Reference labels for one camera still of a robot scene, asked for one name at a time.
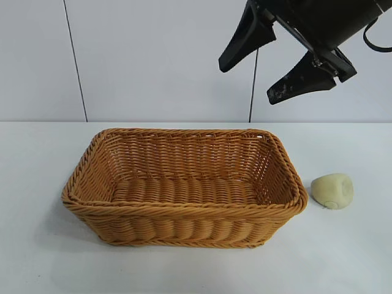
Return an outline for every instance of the basket rim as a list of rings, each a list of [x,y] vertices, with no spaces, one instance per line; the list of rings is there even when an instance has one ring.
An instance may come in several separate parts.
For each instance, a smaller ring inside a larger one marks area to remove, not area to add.
[[[243,204],[223,204],[223,203],[170,203],[170,202],[103,202],[103,201],[84,201],[75,196],[74,190],[78,183],[80,176],[84,173],[84,170],[88,168],[89,159],[94,156],[96,151],[96,146],[101,144],[105,140],[105,136],[108,134],[113,134],[117,132],[161,132],[162,134],[168,133],[183,133],[188,135],[205,135],[210,134],[215,136],[217,134],[255,134],[267,136],[270,140],[274,142],[274,149],[277,158],[284,163],[284,168],[286,169],[287,179],[289,181],[289,186],[293,198],[291,201],[285,204],[269,204],[269,205],[243,205]],[[172,213],[175,211],[182,211],[187,215],[191,215],[189,212],[192,209],[195,213],[197,211],[198,216],[200,213],[205,212],[208,216],[211,216],[211,209],[216,211],[221,211],[220,216],[227,215],[228,217],[234,216],[236,213],[241,212],[241,216],[244,216],[244,210],[247,211],[248,217],[260,217],[262,216],[274,216],[279,217],[277,211],[284,211],[285,217],[287,218],[287,213],[292,211],[293,215],[302,212],[307,204],[307,192],[302,185],[300,177],[298,176],[293,164],[288,158],[287,152],[284,149],[280,139],[278,139],[274,134],[268,132],[267,130],[258,129],[143,129],[143,128],[111,128],[100,131],[91,140],[90,145],[86,149],[85,153],[81,157],[78,165],[70,176],[66,186],[62,191],[62,202],[72,211],[78,211],[78,214],[102,214],[102,209],[104,208],[105,213],[103,214],[119,214],[126,215],[130,213],[132,215],[142,213],[144,209],[149,209],[152,213],[155,209],[159,210],[159,214],[162,212]]]

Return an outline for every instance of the white table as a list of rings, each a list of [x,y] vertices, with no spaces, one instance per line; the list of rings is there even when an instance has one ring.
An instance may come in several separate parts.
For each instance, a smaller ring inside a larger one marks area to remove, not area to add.
[[[256,249],[113,247],[60,201],[92,136],[109,127],[259,128],[304,185],[354,182],[341,211],[309,200]],[[0,293],[391,293],[392,124],[0,123]]]

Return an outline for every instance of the robotic arm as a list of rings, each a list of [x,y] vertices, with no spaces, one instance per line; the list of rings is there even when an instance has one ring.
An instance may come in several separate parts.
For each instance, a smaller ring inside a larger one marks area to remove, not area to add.
[[[247,0],[229,45],[219,58],[219,68],[229,71],[243,58],[276,40],[274,22],[282,25],[307,49],[301,61],[267,91],[271,104],[308,92],[330,90],[338,77],[344,82],[356,74],[338,46],[367,26],[364,40],[375,46],[366,31],[392,7],[392,0]]]

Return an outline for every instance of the rectangular basket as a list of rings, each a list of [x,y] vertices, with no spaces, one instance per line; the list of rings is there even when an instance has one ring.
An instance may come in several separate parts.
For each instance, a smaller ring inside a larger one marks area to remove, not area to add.
[[[108,129],[62,201],[110,244],[234,248],[270,239],[307,193],[266,131]]]

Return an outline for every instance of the wicker basket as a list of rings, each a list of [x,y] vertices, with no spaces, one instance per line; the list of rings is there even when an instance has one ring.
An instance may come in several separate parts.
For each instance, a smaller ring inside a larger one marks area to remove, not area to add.
[[[109,129],[62,201],[110,244],[233,248],[262,245],[307,193],[269,132]]]

